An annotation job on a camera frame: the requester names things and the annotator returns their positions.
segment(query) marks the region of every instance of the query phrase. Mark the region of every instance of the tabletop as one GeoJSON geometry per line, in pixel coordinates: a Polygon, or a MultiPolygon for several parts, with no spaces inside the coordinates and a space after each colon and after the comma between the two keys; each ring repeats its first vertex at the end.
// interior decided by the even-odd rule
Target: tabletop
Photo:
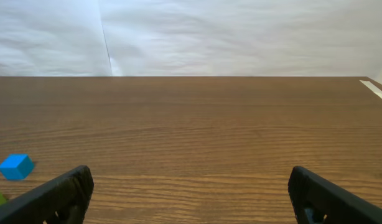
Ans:
{"type": "Polygon", "coordinates": [[[382,208],[382,100],[359,80],[0,77],[0,163],[35,162],[0,191],[84,164],[87,224],[295,224],[287,181],[304,166],[382,208]]]}

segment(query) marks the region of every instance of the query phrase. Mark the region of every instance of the wooden table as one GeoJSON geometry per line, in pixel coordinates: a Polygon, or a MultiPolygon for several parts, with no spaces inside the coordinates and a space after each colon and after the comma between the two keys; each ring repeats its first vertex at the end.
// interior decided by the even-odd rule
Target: wooden table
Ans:
{"type": "Polygon", "coordinates": [[[0,78],[0,162],[14,198],[77,165],[85,223],[296,223],[301,165],[382,207],[382,100],[367,78],[0,78]]]}

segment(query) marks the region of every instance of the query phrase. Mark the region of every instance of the white tape strip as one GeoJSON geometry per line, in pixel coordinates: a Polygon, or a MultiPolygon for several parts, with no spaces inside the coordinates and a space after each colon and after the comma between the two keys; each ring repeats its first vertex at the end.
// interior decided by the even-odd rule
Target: white tape strip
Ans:
{"type": "Polygon", "coordinates": [[[374,84],[372,84],[370,81],[363,81],[360,80],[366,87],[368,87],[372,92],[374,92],[376,95],[378,95],[380,98],[382,98],[382,90],[380,90],[378,87],[376,87],[374,84]]]}

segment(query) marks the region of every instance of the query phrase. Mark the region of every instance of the blue block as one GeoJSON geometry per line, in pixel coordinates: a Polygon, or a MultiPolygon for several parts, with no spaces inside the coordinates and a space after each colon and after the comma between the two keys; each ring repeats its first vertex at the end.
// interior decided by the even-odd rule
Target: blue block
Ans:
{"type": "Polygon", "coordinates": [[[7,180],[24,180],[34,167],[27,154],[12,154],[0,164],[0,172],[7,180]]]}

